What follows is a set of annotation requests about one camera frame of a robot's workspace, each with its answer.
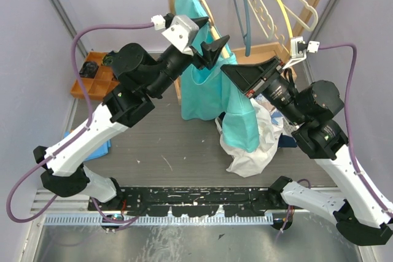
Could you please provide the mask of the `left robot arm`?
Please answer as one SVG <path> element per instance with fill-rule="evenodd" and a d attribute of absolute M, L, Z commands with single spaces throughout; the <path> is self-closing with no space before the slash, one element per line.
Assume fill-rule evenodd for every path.
<path fill-rule="evenodd" d="M 45 161 L 41 174 L 43 187 L 67 198 L 82 194 L 95 198 L 108 210 L 123 203 L 122 191 L 113 178 L 100 176 L 84 165 L 98 147 L 132 128 L 154 109 L 153 98 L 160 99 L 171 84 L 191 65 L 212 69 L 230 37 L 210 44 L 203 41 L 197 50 L 192 42 L 208 23 L 208 18 L 185 15 L 157 16 L 152 25 L 162 30 L 170 46 L 154 59 L 138 43 L 129 43 L 117 51 L 111 69 L 118 85 L 107 95 L 73 133 L 59 143 L 37 147 L 34 156 Z"/>

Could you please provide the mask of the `white t shirt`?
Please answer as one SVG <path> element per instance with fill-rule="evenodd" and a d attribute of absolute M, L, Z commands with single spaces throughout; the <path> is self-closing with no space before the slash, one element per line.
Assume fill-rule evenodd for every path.
<path fill-rule="evenodd" d="M 226 171 L 243 178 L 261 174 L 278 150 L 279 138 L 284 131 L 283 119 L 279 112 L 267 115 L 266 112 L 260 111 L 257 114 L 260 143 L 253 152 L 229 146 L 224 142 L 224 135 L 221 132 L 220 145 L 224 152 L 232 157 Z"/>

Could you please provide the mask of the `navy t shirt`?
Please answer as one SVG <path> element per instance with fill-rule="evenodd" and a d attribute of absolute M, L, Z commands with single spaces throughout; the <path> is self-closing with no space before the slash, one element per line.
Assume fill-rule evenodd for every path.
<path fill-rule="evenodd" d="M 291 136 L 281 134 L 278 140 L 278 148 L 296 148 L 298 147 L 295 139 Z"/>

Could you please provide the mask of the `teal t shirt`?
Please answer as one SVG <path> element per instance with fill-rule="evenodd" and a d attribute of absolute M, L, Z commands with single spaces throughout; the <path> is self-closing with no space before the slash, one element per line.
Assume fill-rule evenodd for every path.
<path fill-rule="evenodd" d="M 224 142 L 253 152 L 259 146 L 257 117 L 250 99 L 220 68 L 224 64 L 237 64 L 234 53 L 229 47 L 226 49 L 230 57 L 219 57 L 213 69 L 198 70 L 190 66 L 181 75 L 181 117 L 184 120 L 213 120 L 224 113 Z"/>

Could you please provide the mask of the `wooden hanger with teal shirt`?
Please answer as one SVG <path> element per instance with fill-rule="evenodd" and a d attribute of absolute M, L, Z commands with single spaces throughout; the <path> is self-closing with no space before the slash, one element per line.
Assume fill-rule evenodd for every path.
<path fill-rule="evenodd" d="M 218 40 L 220 39 L 220 35 L 216 29 L 215 26 L 215 22 L 214 22 L 214 17 L 213 14 L 211 13 L 211 10 L 206 2 L 206 0 L 199 0 L 200 4 L 202 5 L 202 7 L 204 8 L 205 12 L 207 13 L 208 17 L 209 17 L 209 30 L 211 32 L 211 35 L 213 37 L 214 40 Z M 223 47 L 222 51 L 221 51 L 221 55 L 223 58 L 229 58 L 230 54 L 228 52 L 228 50 Z"/>

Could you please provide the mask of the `grey blue plastic hanger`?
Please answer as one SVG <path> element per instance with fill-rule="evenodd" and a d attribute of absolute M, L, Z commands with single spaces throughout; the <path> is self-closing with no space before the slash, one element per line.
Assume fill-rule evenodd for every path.
<path fill-rule="evenodd" d="M 243 44 L 245 46 L 244 55 L 246 57 L 251 54 L 251 23 L 250 23 L 250 15 L 249 15 L 249 4 L 247 0 L 241 0 L 244 8 L 244 18 L 242 18 L 237 0 L 233 0 L 233 4 L 235 7 L 236 16 L 238 19 L 238 24 L 243 40 Z"/>

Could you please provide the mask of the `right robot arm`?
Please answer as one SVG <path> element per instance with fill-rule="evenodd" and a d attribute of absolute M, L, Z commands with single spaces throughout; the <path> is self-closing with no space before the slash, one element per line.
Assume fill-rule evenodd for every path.
<path fill-rule="evenodd" d="M 319 80 L 298 91 L 288 69 L 273 57 L 257 64 L 221 66 L 221 71 L 247 98 L 262 95 L 295 129 L 297 146 L 335 182 L 343 197 L 335 198 L 279 177 L 269 188 L 270 204 L 306 209 L 333 223 L 341 235 L 359 246 L 385 245 L 392 237 L 392 203 L 376 201 L 372 184 L 351 159 L 349 139 L 334 116 L 344 108 L 333 82 Z"/>

